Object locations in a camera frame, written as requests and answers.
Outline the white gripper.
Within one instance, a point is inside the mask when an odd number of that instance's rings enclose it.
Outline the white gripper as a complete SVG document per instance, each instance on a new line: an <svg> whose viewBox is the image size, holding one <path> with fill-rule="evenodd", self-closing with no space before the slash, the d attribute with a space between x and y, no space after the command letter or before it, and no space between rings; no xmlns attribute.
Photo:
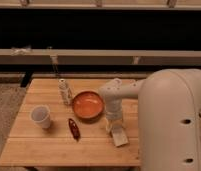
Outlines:
<svg viewBox="0 0 201 171"><path fill-rule="evenodd" d="M108 122L114 122L117 120L122 120L123 119L123 111L121 107L118 108L107 108L106 109L106 119ZM111 133L112 130L112 123L106 123L106 132L108 134ZM118 123L119 128L124 129L124 123L119 122Z"/></svg>

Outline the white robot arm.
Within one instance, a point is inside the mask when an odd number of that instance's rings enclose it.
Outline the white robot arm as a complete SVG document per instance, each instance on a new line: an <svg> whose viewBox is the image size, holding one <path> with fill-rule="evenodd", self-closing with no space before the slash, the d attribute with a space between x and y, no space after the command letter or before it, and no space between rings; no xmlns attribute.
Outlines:
<svg viewBox="0 0 201 171"><path fill-rule="evenodd" d="M124 84L99 88L109 121L122 117L121 101L138 101L141 171L201 171L201 70L164 69Z"/></svg>

